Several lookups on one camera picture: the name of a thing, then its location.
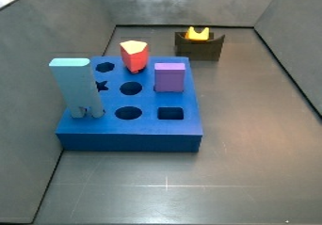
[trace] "gray wall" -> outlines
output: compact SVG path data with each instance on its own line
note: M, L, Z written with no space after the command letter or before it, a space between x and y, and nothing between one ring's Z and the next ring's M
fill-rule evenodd
M102 0L117 24L253 26L271 0Z
M61 152L56 56L101 55L112 35L98 0L18 0L0 11L0 222L30 222Z
M322 0L273 0L255 25L322 115Z

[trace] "toy block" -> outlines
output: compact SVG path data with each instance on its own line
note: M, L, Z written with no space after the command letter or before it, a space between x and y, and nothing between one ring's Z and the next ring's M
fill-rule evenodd
M104 114L96 90L93 70L88 58L54 58L49 67L60 88L65 104L73 118L82 118L85 108L90 107L92 116Z
M120 56L124 65L130 73L137 73L144 69L148 59L147 43L142 41L128 40L120 44Z
M102 63L114 68L105 72ZM184 92L155 92L155 63L184 65ZM56 127L62 148L69 151L180 152L199 150L203 126L185 57L149 56L144 72L132 75L120 56L90 58L96 82L108 81L98 93L105 114L93 119L70 117L66 109Z
M197 33L195 31L195 28L192 26L188 27L184 38L187 40L207 40L208 39L208 27L204 28L204 30Z
M183 92L184 64L155 64L155 91Z

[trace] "square hole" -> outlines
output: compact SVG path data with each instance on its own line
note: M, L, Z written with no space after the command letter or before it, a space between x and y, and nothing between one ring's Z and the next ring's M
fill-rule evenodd
M157 109L159 120L183 120L183 109L180 107L160 107Z

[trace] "yellow block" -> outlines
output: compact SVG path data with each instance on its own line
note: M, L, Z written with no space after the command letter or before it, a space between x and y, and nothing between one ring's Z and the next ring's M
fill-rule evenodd
M193 26L189 26L184 35L187 40L207 40L208 39L208 27L204 28L201 33L196 33Z

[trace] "purple cube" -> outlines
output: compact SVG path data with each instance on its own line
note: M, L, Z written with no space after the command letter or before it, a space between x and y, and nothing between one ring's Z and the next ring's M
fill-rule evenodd
M184 70L183 63L156 63L155 91L183 92Z

